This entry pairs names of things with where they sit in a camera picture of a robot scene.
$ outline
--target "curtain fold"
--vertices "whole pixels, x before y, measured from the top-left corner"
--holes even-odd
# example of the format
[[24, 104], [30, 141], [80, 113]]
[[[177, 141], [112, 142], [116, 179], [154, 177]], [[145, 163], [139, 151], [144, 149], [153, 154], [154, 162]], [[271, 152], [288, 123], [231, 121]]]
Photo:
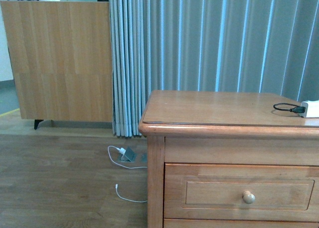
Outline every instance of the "curtain fold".
[[113, 132], [140, 135], [146, 104], [143, 0], [110, 0], [113, 63]]
[[319, 99], [319, 0], [110, 0], [114, 123], [138, 135], [152, 90]]
[[319, 99], [319, 0], [148, 0], [148, 92]]

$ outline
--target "drawer front panel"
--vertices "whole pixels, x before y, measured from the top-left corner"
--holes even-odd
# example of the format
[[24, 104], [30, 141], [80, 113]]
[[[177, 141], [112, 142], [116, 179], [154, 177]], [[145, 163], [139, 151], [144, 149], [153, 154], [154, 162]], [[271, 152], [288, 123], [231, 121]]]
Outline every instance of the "drawer front panel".
[[165, 162], [319, 166], [318, 140], [165, 139]]
[[319, 222], [318, 174], [313, 167], [166, 164], [164, 217]]
[[[184, 208], [306, 210], [313, 180], [217, 179], [185, 177], [182, 181]], [[255, 197], [246, 204], [243, 193]]]
[[164, 219], [164, 228], [318, 228], [318, 223], [242, 222]]

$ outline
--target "power adapter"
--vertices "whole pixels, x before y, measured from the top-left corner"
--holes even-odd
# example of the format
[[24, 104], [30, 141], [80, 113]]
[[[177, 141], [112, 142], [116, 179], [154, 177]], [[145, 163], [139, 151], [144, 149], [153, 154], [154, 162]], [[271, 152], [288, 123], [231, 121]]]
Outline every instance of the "power adapter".
[[319, 100], [305, 101], [301, 103], [301, 107], [305, 108], [304, 113], [299, 113], [304, 118], [319, 118]]

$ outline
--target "drawer knob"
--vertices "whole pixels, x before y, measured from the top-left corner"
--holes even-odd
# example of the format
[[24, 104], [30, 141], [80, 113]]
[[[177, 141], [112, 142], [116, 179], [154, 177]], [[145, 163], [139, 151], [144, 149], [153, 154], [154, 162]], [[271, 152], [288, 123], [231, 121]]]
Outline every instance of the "drawer knob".
[[249, 192], [249, 191], [246, 191], [243, 193], [243, 200], [246, 204], [252, 204], [255, 202], [255, 196]]

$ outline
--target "wooden floor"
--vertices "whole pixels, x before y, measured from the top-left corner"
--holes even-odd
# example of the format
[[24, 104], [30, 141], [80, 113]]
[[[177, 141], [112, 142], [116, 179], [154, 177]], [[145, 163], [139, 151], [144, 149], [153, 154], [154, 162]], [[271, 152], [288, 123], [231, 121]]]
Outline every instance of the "wooden floor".
[[109, 145], [130, 146], [138, 154], [131, 165], [145, 166], [146, 139], [117, 138], [101, 126], [45, 121], [34, 131], [19, 111], [0, 116], [1, 228], [147, 227], [147, 203], [115, 192], [117, 183], [121, 196], [146, 200], [146, 169], [115, 166], [107, 153]]

